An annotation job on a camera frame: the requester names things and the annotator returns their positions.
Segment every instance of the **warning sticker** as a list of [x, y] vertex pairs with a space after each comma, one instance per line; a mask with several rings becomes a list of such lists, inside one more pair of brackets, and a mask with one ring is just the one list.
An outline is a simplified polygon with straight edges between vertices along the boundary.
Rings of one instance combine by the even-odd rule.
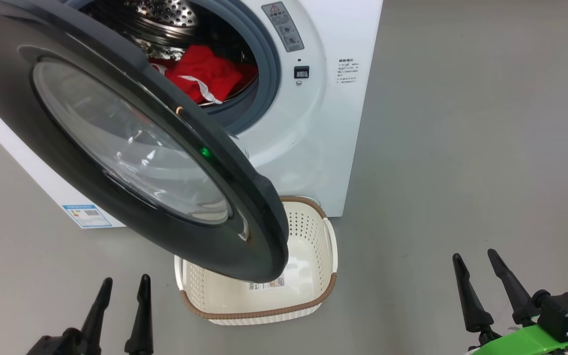
[[256, 284], [256, 283], [249, 283], [248, 289], [250, 291], [253, 290], [266, 290], [267, 288], [276, 288], [284, 286], [284, 276], [280, 276], [277, 279], [271, 281], [270, 283], [264, 284]]
[[111, 227], [95, 205], [63, 205], [63, 209], [83, 228]]
[[273, 27], [275, 27], [275, 30], [280, 35], [286, 52], [304, 49], [302, 37], [299, 35], [293, 19], [288, 14], [282, 2], [262, 5], [262, 11], [266, 13], [266, 16], [268, 16], [271, 23], [273, 23]]
[[358, 67], [359, 63], [354, 58], [339, 59], [339, 66], [336, 70], [336, 83], [356, 83], [356, 79], [358, 78]]

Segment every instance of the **door glass window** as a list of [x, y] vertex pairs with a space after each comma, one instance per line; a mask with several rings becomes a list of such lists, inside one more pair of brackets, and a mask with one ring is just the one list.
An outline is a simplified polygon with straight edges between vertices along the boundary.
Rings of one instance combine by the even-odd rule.
[[122, 184], [183, 218], [205, 224], [227, 220], [227, 199], [212, 179], [137, 108], [64, 63], [38, 63], [33, 77], [56, 121]]

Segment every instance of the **basket handle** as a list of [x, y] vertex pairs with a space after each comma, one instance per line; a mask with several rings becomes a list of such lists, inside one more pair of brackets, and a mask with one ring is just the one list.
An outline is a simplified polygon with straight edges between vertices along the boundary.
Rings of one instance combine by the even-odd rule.
[[183, 291], [183, 283], [185, 283], [185, 260], [178, 256], [174, 256], [174, 276], [177, 280], [179, 290]]
[[332, 272], [335, 273], [336, 269], [339, 267], [339, 252], [336, 249], [336, 234], [334, 234], [334, 228], [328, 218], [324, 218], [324, 223], [325, 228], [327, 229], [327, 237], [330, 242], [330, 252], [332, 254]]

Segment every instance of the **brown basket rim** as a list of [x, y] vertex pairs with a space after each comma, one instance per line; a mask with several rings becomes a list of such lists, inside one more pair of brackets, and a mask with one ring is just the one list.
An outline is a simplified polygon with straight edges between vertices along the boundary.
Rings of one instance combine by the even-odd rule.
[[[308, 198], [304, 198], [304, 197], [300, 197], [300, 196], [282, 196], [281, 197], [282, 202], [300, 202], [302, 204], [306, 204], [309, 205], [310, 207], [313, 207], [313, 209], [315, 211], [318, 212], [318, 214], [322, 217], [322, 218], [326, 218], [325, 216], [325, 212], [323, 212], [323, 210], [321, 209], [321, 207], [316, 204], [316, 202], [314, 202], [313, 200], [309, 200]], [[314, 306], [319, 305], [320, 303], [322, 303], [323, 301], [325, 301], [325, 299], [330, 296], [332, 290], [334, 289], [334, 285], [336, 284], [336, 272], [333, 272], [330, 276], [330, 282], [327, 285], [327, 288], [325, 288], [325, 291], [316, 299], [313, 299], [313, 301], [309, 301], [306, 303], [302, 303], [301, 305], [295, 305], [295, 306], [289, 306], [289, 307], [284, 307], [284, 308], [277, 308], [275, 310], [267, 310], [267, 311], [260, 311], [260, 312], [246, 312], [246, 313], [208, 313], [208, 312], [203, 312], [201, 310], [199, 310], [198, 308], [196, 308], [196, 306], [194, 306], [192, 304], [192, 302], [190, 301], [189, 297], [187, 296], [187, 292], [185, 290], [181, 290], [181, 299], [183, 299], [183, 303], [185, 303], [185, 306], [194, 314], [198, 315], [201, 318], [204, 319], [213, 319], [213, 320], [232, 320], [232, 319], [248, 319], [248, 318], [259, 318], [259, 317], [271, 317], [271, 316], [277, 316], [277, 315], [282, 315], [285, 313], [291, 313], [291, 312], [297, 312], [297, 311], [301, 311], [301, 310], [305, 310], [307, 308], [311, 308]]]

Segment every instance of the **green light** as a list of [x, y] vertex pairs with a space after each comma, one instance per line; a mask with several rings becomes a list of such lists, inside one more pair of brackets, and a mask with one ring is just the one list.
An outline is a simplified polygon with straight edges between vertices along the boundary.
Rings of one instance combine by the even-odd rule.
[[201, 155], [203, 155], [203, 157], [206, 157], [207, 159], [212, 157], [212, 152], [205, 147], [201, 148], [199, 150], [199, 153], [201, 153]]

